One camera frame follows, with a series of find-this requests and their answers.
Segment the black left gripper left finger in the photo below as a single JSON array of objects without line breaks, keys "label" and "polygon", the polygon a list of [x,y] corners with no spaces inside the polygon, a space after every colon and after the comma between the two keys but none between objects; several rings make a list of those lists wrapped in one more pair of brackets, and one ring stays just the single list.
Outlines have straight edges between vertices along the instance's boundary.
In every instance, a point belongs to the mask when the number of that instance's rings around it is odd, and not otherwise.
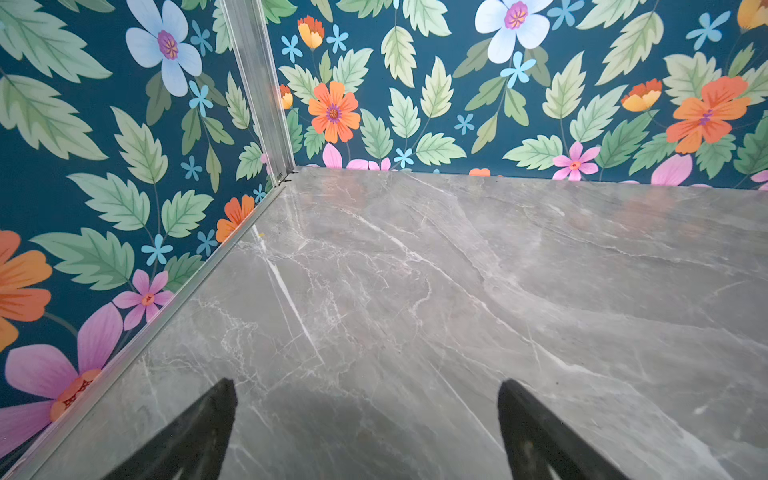
[{"label": "black left gripper left finger", "polygon": [[218,381],[106,477],[217,479],[233,431],[237,405],[234,381]]}]

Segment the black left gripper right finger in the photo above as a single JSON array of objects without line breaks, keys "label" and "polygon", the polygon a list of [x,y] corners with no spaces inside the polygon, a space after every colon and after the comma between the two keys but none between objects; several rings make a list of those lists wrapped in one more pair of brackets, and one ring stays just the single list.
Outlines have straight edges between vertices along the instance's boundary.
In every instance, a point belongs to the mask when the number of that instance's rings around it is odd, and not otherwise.
[{"label": "black left gripper right finger", "polygon": [[514,479],[628,479],[518,381],[502,382],[497,409]]}]

